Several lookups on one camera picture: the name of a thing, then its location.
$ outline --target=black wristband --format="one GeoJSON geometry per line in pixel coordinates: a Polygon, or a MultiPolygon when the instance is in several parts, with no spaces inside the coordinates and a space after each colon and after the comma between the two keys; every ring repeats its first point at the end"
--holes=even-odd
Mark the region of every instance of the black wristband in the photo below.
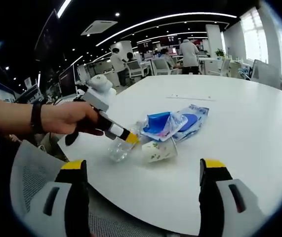
{"type": "Polygon", "coordinates": [[[33,104],[30,122],[30,126],[33,130],[33,133],[44,133],[41,121],[41,108],[41,103],[33,104]]]}

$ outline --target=paper cup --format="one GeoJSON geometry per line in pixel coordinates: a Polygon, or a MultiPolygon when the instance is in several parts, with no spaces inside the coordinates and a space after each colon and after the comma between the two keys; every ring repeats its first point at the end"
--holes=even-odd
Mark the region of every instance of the paper cup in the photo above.
{"type": "Polygon", "coordinates": [[[154,162],[173,158],[178,155],[174,139],[171,137],[164,142],[151,141],[142,146],[143,159],[154,162]]]}

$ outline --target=black ceiling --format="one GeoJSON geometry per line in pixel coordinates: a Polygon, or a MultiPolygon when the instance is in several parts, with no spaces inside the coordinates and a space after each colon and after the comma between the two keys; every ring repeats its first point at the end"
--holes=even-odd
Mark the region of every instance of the black ceiling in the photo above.
{"type": "MultiPolygon", "coordinates": [[[[36,41],[52,10],[56,9],[58,11],[63,2],[64,0],[0,0],[0,42],[2,42],[0,47],[0,67],[3,69],[6,66],[10,67],[6,71],[7,77],[0,80],[17,92],[22,91],[24,79],[30,75],[35,75],[39,71],[39,65],[34,60],[36,41]]],[[[162,2],[148,0],[138,2],[72,0],[60,18],[62,25],[61,42],[63,44],[61,53],[64,54],[67,61],[64,60],[63,54],[61,54],[53,68],[56,71],[66,68],[82,55],[83,58],[79,63],[82,63],[83,60],[85,62],[94,60],[97,56],[105,54],[105,51],[109,51],[109,46],[114,41],[120,41],[125,36],[128,37],[125,37],[124,40],[130,40],[132,46],[136,46],[136,42],[144,40],[146,36],[152,38],[166,35],[166,31],[169,31],[168,34],[205,31],[205,25],[208,24],[207,22],[189,21],[205,20],[234,24],[238,21],[238,18],[216,15],[187,15],[166,18],[131,29],[96,47],[97,43],[114,33],[146,20],[184,12],[216,12],[239,17],[254,6],[255,2],[255,0],[165,0],[162,2]],[[116,12],[120,13],[119,17],[115,16],[116,12]],[[89,37],[81,36],[87,26],[95,20],[114,20],[118,21],[118,23],[101,34],[93,34],[89,37]],[[188,23],[155,27],[184,21],[188,21],[188,23]],[[150,27],[154,28],[136,33],[134,36],[131,35],[150,27]]],[[[227,26],[225,23],[218,24],[221,30],[224,30],[224,27],[227,26]]]]}

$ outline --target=round white table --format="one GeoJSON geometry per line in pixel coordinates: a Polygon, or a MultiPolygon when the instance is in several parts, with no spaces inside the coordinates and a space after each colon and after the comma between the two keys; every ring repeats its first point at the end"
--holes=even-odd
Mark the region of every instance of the round white table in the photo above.
{"type": "Polygon", "coordinates": [[[200,75],[147,77],[116,96],[107,114],[123,126],[147,114],[190,104],[210,108],[199,131],[177,145],[175,159],[146,164],[140,148],[108,158],[107,137],[81,133],[59,145],[69,160],[86,159],[89,183],[110,202],[154,226],[198,235],[200,159],[222,161],[258,197],[269,217],[282,202],[282,91],[241,79],[200,75]]]}

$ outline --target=air conditioning vent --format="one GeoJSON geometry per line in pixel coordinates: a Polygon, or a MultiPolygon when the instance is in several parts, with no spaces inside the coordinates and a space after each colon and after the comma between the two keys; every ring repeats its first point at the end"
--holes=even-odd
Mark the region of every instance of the air conditioning vent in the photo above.
{"type": "Polygon", "coordinates": [[[94,21],[90,26],[82,32],[82,36],[88,34],[99,34],[118,23],[117,21],[94,21]]]}

